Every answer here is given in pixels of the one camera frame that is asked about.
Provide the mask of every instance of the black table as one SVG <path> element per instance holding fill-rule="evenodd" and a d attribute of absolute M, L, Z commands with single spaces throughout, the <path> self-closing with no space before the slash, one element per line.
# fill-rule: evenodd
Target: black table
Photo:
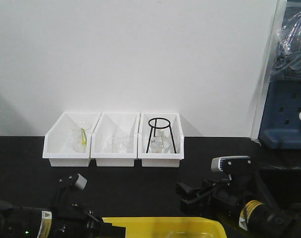
<path fill-rule="evenodd" d="M 80 173 L 88 183 L 72 195 L 102 217 L 184 216 L 179 211 L 176 182 L 200 187 L 203 179 L 225 178 L 210 171 L 211 159 L 249 155 L 277 203 L 301 202 L 301 150 L 270 150 L 249 138 L 186 137 L 179 168 L 51 167 L 42 159 L 43 137 L 0 137 L 0 199 L 14 205 L 48 207 L 60 178 Z M 224 224 L 229 238 L 243 237 Z"/>

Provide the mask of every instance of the black metal stand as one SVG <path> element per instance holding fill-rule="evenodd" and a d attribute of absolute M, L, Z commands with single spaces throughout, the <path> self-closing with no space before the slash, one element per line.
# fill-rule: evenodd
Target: black metal stand
<path fill-rule="evenodd" d="M 168 125 L 167 126 L 163 126 L 163 127 L 158 127 L 157 126 L 157 120 L 165 120 L 166 122 L 168 122 Z M 175 154 L 177 153 L 176 151 L 176 146 L 175 146 L 175 141 L 174 141 L 174 136 L 172 135 L 172 129 L 171 129 L 171 123 L 168 119 L 166 118 L 152 118 L 148 121 L 148 125 L 151 127 L 151 130 L 150 130 L 150 134 L 149 134 L 149 139 L 148 139 L 148 145 L 147 145 L 147 151 L 146 153 L 148 153 L 149 151 L 149 145 L 150 145 L 150 139 L 151 139 L 151 134 L 152 134 L 152 131 L 154 130 L 154 136 L 156 136 L 156 129 L 165 129 L 165 128 L 168 128 L 169 127 L 169 130 L 170 130 L 170 135 L 171 135 L 171 140 L 172 140 L 172 144 L 174 146 L 174 151 L 175 151 Z"/>

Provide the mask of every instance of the white plastic bin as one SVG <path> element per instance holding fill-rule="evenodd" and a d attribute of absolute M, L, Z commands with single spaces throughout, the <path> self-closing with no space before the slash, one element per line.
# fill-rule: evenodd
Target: white plastic bin
<path fill-rule="evenodd" d="M 140 113 L 102 113 L 92 135 L 91 158 L 97 166 L 133 167 L 137 159 L 137 136 Z M 127 135 L 125 151 L 114 152 L 109 140 L 118 133 Z"/>
<path fill-rule="evenodd" d="M 87 167 L 90 163 L 91 135 L 101 113 L 64 112 L 45 136 L 44 159 L 53 167 Z M 85 129 L 86 147 L 77 152 L 75 147 Z"/>
<path fill-rule="evenodd" d="M 151 151 L 146 153 L 151 130 L 148 122 L 152 118 L 166 118 L 170 121 L 177 153 L 174 152 L 173 146 L 170 147 L 168 153 L 151 153 Z M 158 124 L 157 126 L 166 126 L 168 124 L 164 121 L 158 123 L 162 124 Z M 166 128 L 164 132 L 166 137 L 171 138 L 169 128 Z M 184 136 L 179 113 L 141 114 L 138 134 L 138 158 L 142 160 L 143 167 L 179 167 L 180 160 L 184 158 L 183 143 Z"/>

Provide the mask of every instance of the yellow warning label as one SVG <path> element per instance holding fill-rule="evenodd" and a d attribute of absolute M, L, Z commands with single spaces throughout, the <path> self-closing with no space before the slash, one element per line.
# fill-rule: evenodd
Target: yellow warning label
<path fill-rule="evenodd" d="M 52 223 L 52 212 L 42 211 L 41 225 L 37 238 L 48 238 Z"/>
<path fill-rule="evenodd" d="M 247 224 L 250 218 L 250 215 L 255 210 L 256 207 L 263 204 L 257 200 L 249 201 L 245 207 L 241 210 L 240 217 L 239 217 L 239 227 L 247 231 Z"/>

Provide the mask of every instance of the yellow tray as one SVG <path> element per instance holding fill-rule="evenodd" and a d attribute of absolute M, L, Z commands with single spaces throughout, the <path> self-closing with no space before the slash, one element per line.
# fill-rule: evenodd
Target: yellow tray
<path fill-rule="evenodd" d="M 126 238 L 226 238 L 222 225 L 201 217 L 107 217 Z"/>

